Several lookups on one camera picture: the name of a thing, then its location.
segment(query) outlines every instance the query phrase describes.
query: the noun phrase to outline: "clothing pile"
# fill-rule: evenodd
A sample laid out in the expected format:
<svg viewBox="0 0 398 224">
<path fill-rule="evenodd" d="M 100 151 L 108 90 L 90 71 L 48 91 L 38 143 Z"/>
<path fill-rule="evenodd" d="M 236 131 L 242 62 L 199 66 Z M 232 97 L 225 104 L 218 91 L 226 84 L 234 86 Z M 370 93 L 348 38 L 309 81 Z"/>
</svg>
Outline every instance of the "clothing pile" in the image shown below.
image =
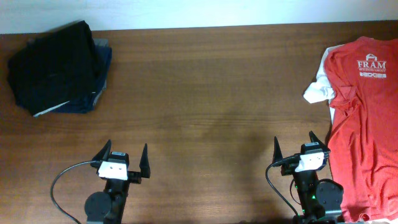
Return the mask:
<svg viewBox="0 0 398 224">
<path fill-rule="evenodd" d="M 304 98 L 329 100 L 330 167 L 344 187 L 345 221 L 396 220 L 398 39 L 361 37 L 327 49 Z"/>
<path fill-rule="evenodd" d="M 17 105 L 34 117 L 87 113 L 106 89 L 111 58 L 108 40 L 93 40 L 81 21 L 16 53 L 8 61 L 8 82 Z"/>
</svg>

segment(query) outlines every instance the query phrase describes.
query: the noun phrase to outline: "wooden table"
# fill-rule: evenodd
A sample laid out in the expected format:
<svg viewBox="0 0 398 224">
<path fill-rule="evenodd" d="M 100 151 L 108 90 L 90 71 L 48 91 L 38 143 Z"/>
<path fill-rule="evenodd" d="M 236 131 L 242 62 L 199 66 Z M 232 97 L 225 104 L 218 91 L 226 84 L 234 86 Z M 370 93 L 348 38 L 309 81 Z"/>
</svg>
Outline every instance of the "wooden table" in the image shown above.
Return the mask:
<svg viewBox="0 0 398 224">
<path fill-rule="evenodd" d="M 327 47 L 362 35 L 396 38 L 398 22 L 94 32 L 113 48 L 96 110 L 38 118 L 15 105 L 6 82 L 7 59 L 35 34 L 0 36 L 1 222 L 71 223 L 52 204 L 50 184 L 108 139 L 129 153 L 130 170 L 139 170 L 149 146 L 152 177 L 130 186 L 123 223 L 290 219 L 264 177 L 273 137 L 285 156 L 299 152 L 311 130 L 325 139 L 328 107 L 302 93 Z M 330 177 L 328 169 L 320 176 Z M 292 178 L 272 169 L 271 180 L 293 203 Z M 79 167 L 59 180 L 55 198 L 85 223 L 85 200 L 104 184 Z"/>
</svg>

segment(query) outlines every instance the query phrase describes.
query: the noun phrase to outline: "red shirt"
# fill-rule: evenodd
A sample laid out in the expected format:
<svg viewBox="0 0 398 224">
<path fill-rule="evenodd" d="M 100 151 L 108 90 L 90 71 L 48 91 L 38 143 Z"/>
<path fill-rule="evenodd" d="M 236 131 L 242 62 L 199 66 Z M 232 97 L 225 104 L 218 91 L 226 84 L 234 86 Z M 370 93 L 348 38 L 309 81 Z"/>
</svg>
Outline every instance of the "red shirt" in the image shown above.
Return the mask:
<svg viewBox="0 0 398 224">
<path fill-rule="evenodd" d="M 398 39 L 368 37 L 330 52 L 325 71 L 336 92 L 328 147 L 344 187 L 345 221 L 398 218 Z"/>
</svg>

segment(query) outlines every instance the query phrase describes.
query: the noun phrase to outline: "cable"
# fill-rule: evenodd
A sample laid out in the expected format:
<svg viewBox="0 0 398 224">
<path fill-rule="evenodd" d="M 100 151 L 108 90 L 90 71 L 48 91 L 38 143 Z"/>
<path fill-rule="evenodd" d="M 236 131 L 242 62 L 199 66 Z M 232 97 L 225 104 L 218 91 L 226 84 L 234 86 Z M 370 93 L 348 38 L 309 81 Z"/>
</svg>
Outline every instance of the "cable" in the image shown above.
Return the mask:
<svg viewBox="0 0 398 224">
<path fill-rule="evenodd" d="M 268 178 L 268 170 L 269 170 L 272 166 L 276 165 L 277 163 L 278 163 L 278 162 L 275 162 L 275 163 L 269 165 L 269 166 L 267 167 L 267 169 L 266 169 L 266 179 L 267 179 L 267 181 L 268 181 L 268 184 L 272 187 L 272 189 L 275 190 L 275 192 L 281 197 L 281 199 L 283 199 L 283 200 L 286 202 L 286 204 L 293 210 L 293 212 L 296 214 L 296 216 L 299 216 L 299 214 L 297 213 L 296 209 L 294 209 L 294 207 L 286 200 L 286 198 L 285 198 L 282 194 L 279 193 L 279 191 L 274 187 L 274 185 L 271 183 L 271 181 L 270 181 L 269 178 Z"/>
<path fill-rule="evenodd" d="M 62 209 L 62 208 L 59 206 L 59 204 L 55 201 L 55 199 L 54 199 L 54 194 L 53 194 L 54 185 L 55 185 L 55 183 L 57 182 L 57 180 L 58 180 L 64 173 L 66 173 L 67 171 L 69 171 L 70 169 L 75 168 L 75 167 L 80 166 L 80 165 L 84 165 L 84 164 L 91 164 L 91 163 L 94 163 L 94 162 L 97 162 L 97 161 L 85 161 L 85 162 L 81 162 L 81 163 L 78 163 L 78 164 L 75 164 L 75 165 L 73 165 L 73 166 L 70 166 L 70 167 L 66 168 L 64 171 L 62 171 L 61 173 L 59 173 L 58 176 L 56 176 L 56 178 L 55 178 L 54 181 L 52 182 L 52 185 L 51 185 L 51 188 L 50 188 L 50 197 L 51 197 L 51 201 L 54 203 L 54 205 L 56 206 L 56 208 L 59 209 L 59 210 L 60 210 L 63 214 L 65 214 L 67 217 L 69 217 L 70 219 L 72 219 L 73 221 L 75 221 L 77 224 L 81 224 L 81 222 L 79 222 L 79 220 L 77 220 L 75 217 L 71 216 L 71 215 L 70 215 L 69 213 L 67 213 L 64 209 Z"/>
<path fill-rule="evenodd" d="M 301 205 L 301 203 L 299 203 L 298 201 L 296 201 L 296 199 L 294 199 L 294 197 L 293 197 L 293 193 L 292 193 L 292 186 L 293 186 L 293 183 L 294 183 L 294 179 L 293 179 L 292 182 L 290 183 L 290 196 L 292 196 L 292 199 L 293 199 L 293 201 L 294 201 L 295 203 Z"/>
</svg>

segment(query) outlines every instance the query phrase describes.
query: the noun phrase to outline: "black folded shirt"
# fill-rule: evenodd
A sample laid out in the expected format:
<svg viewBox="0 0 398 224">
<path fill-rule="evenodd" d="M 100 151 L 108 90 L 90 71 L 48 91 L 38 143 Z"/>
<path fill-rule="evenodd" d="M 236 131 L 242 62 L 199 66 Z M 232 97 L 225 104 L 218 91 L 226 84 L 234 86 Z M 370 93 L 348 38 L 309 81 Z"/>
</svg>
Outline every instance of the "black folded shirt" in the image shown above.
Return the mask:
<svg viewBox="0 0 398 224">
<path fill-rule="evenodd" d="M 104 63 L 85 21 L 44 37 L 9 61 L 8 82 L 16 102 L 37 116 L 95 91 Z"/>
</svg>

